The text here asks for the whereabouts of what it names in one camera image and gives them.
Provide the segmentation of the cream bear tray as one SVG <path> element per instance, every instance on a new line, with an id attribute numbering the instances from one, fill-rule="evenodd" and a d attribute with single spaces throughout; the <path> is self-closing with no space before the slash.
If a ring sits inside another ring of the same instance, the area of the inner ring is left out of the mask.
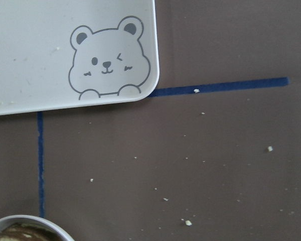
<path id="1" fill-rule="evenodd" d="M 0 115 L 138 101 L 158 80 L 154 1 L 0 1 Z"/>

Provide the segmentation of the grey round plate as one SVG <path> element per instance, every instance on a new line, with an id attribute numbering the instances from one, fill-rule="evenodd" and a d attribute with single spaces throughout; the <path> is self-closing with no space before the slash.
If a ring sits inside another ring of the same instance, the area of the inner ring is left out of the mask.
<path id="1" fill-rule="evenodd" d="M 73 240 L 73 237 L 71 237 L 66 231 L 53 222 L 31 215 L 11 215 L 0 218 L 0 231 L 15 223 L 38 225 L 42 228 L 46 228 L 52 232 L 55 232 L 62 240 Z"/>

